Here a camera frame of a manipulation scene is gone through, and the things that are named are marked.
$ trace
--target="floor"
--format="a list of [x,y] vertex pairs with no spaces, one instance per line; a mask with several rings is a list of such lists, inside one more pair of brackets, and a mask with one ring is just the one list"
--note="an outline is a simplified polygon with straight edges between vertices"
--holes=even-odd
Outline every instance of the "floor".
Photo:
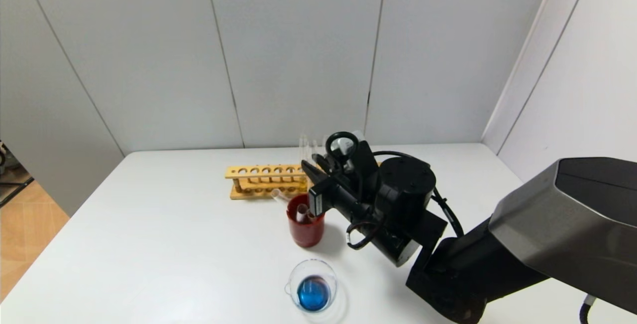
[[67,220],[37,181],[0,209],[0,301]]

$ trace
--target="black cable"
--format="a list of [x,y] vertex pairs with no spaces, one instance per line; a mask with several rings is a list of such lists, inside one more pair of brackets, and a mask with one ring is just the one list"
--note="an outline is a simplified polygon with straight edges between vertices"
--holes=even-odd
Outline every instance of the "black cable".
[[[374,156],[392,155],[392,156],[400,156],[400,157],[404,157],[404,158],[413,158],[413,159],[417,159],[417,160],[423,162],[428,167],[430,167],[430,165],[428,163],[426,163],[425,161],[422,161],[419,158],[415,158],[412,155],[404,154],[404,153],[398,152],[398,151],[376,151],[376,152],[372,152],[372,154]],[[446,219],[449,220],[449,224],[451,224],[451,227],[453,228],[453,231],[455,232],[455,235],[456,236],[464,236],[464,230],[462,229],[462,225],[460,224],[460,221],[458,220],[458,217],[455,216],[455,213],[453,213],[453,211],[451,210],[449,205],[446,204],[446,199],[444,199],[440,195],[440,192],[438,192],[437,188],[435,188],[435,187],[434,187],[434,195],[431,197],[431,199],[434,200],[440,206],[440,208],[444,212],[444,215],[446,216]]]
[[[332,142],[334,142],[336,139],[339,139],[339,138],[349,138],[353,142],[353,149],[349,151],[347,154],[343,154],[342,156],[337,156],[336,154],[334,154],[334,151],[332,151]],[[345,162],[350,157],[352,157],[353,153],[356,152],[356,149],[358,148],[358,143],[359,143],[359,140],[356,137],[356,135],[354,135],[353,133],[350,133],[347,131],[339,131],[339,132],[333,133],[327,138],[327,140],[325,140],[325,151],[327,152],[328,155],[332,156],[332,158],[339,159],[341,162]]]
[[586,299],[582,303],[582,307],[580,308],[580,323],[581,324],[589,324],[589,311],[591,311],[591,306],[595,302],[596,297],[592,295],[587,295]]
[[588,304],[582,304],[580,308],[580,323],[581,324],[589,324],[589,311],[591,310],[591,306]]
[[[345,233],[347,233],[347,245],[350,248],[355,250],[359,250],[365,247],[379,233],[380,229],[383,228],[384,224],[385,224],[385,217],[383,217],[383,219],[381,219],[380,222],[373,222],[371,220],[360,220],[359,222],[351,223],[345,231]],[[365,238],[363,238],[360,242],[356,244],[352,244],[350,240],[350,233],[352,233],[353,230],[358,229],[362,226],[369,226],[369,225],[374,225],[375,228],[368,235],[366,235]]]
[[438,192],[437,188],[434,187],[434,195],[431,197],[432,200],[436,201],[436,203],[440,206],[446,219],[449,220],[449,224],[451,224],[451,228],[455,232],[456,236],[464,236],[464,230],[462,229],[462,225],[458,220],[458,217],[455,216],[455,213],[449,208],[449,205],[446,204],[446,199],[444,199],[440,192]]

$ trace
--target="red cup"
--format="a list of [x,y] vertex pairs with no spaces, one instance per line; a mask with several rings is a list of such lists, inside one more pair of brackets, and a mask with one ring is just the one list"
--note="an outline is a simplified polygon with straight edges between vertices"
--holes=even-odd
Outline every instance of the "red cup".
[[312,223],[296,222],[296,211],[300,204],[309,205],[310,198],[307,193],[298,195],[287,204],[287,221],[290,225],[290,234],[294,242],[300,247],[312,247],[320,242],[325,229],[325,213],[318,216]]

